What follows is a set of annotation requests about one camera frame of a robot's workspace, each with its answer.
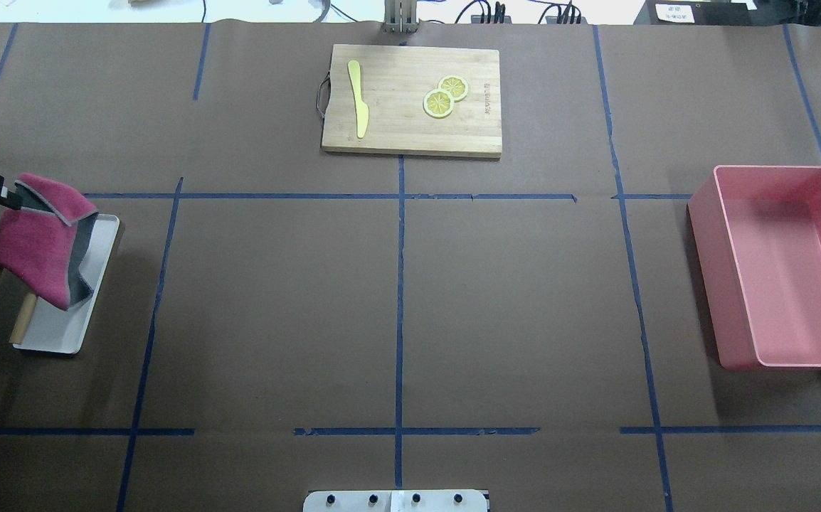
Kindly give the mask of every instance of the wooden cutting board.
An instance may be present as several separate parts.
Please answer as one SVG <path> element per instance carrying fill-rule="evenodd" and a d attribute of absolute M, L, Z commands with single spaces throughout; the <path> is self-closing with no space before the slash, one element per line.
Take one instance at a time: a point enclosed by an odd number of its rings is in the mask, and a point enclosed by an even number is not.
<path fill-rule="evenodd" d="M 359 61 L 369 126 L 356 136 L 356 110 L 348 61 Z M 322 148 L 326 151 L 404 155 L 502 155 L 502 104 L 499 51 L 419 46 L 335 45 L 332 96 L 325 111 Z M 452 114 L 434 119 L 423 97 L 446 75 L 460 75 L 468 96 Z"/>

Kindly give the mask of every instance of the pink towel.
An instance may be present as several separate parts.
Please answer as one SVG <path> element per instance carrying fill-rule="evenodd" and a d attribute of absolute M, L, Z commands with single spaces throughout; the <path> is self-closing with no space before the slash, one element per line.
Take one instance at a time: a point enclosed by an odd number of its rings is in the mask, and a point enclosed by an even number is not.
<path fill-rule="evenodd" d="M 92 294 L 79 265 L 97 208 L 69 185 L 33 174 L 20 175 L 15 192 L 23 206 L 0 218 L 0 266 L 65 311 Z"/>

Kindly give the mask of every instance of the yellow knife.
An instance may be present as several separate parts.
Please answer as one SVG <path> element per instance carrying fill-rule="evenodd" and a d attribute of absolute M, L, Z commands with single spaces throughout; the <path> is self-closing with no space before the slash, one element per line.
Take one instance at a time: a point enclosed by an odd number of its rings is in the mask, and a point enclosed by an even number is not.
<path fill-rule="evenodd" d="M 361 94 L 361 74 L 359 74 L 359 62 L 348 61 L 348 74 L 351 75 L 351 87 L 354 90 L 354 106 L 356 108 L 356 138 L 363 139 L 366 136 L 366 127 L 369 125 L 369 106 L 363 103 Z"/>

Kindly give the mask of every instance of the lime slice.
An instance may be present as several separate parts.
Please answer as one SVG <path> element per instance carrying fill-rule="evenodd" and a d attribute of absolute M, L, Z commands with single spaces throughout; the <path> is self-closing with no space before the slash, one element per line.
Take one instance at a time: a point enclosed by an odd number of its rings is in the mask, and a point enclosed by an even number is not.
<path fill-rule="evenodd" d="M 439 80 L 439 88 L 451 94 L 455 101 L 464 100 L 469 90 L 467 81 L 459 75 L 446 75 Z"/>
<path fill-rule="evenodd" d="M 436 119 L 446 117 L 454 107 L 454 98 L 445 90 L 431 90 L 423 97 L 423 110 Z"/>

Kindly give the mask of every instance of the pink bin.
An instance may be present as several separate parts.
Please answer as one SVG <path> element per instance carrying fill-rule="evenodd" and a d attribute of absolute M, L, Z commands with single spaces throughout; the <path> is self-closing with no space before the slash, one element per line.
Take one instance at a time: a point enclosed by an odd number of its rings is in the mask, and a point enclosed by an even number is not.
<path fill-rule="evenodd" d="M 689 214 L 720 364 L 821 370 L 821 166 L 717 166 Z"/>

